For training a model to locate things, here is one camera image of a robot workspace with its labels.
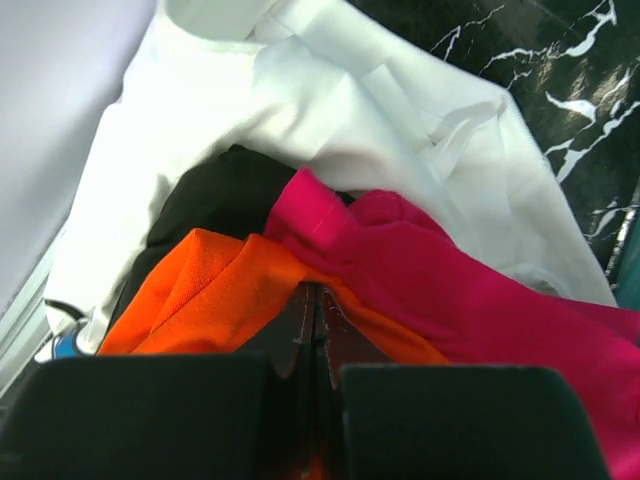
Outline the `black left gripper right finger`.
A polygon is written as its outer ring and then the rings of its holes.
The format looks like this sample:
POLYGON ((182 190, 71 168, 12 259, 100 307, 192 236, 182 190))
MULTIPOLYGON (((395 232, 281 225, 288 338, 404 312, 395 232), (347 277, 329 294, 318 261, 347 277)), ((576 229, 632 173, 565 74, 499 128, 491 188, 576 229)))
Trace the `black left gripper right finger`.
POLYGON ((401 366, 315 301, 319 479, 606 479, 577 396, 552 370, 401 366))

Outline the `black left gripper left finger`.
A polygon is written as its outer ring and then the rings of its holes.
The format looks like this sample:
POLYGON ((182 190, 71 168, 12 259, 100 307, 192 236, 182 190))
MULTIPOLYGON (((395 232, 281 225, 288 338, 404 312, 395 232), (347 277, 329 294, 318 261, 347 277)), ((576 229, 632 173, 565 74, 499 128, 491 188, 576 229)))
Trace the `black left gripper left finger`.
POLYGON ((1 426, 5 479, 298 479, 315 290, 229 354, 56 360, 1 426))

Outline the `orange t shirt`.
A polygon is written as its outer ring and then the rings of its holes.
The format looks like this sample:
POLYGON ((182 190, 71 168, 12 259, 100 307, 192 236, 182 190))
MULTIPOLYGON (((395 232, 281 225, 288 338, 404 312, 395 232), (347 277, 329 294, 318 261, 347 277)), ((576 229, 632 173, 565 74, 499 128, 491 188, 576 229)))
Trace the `orange t shirt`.
POLYGON ((192 230, 151 270, 101 355, 228 353, 254 337, 304 281, 328 286, 355 327, 401 364, 446 364, 427 340, 372 310, 337 278, 257 234, 192 230))

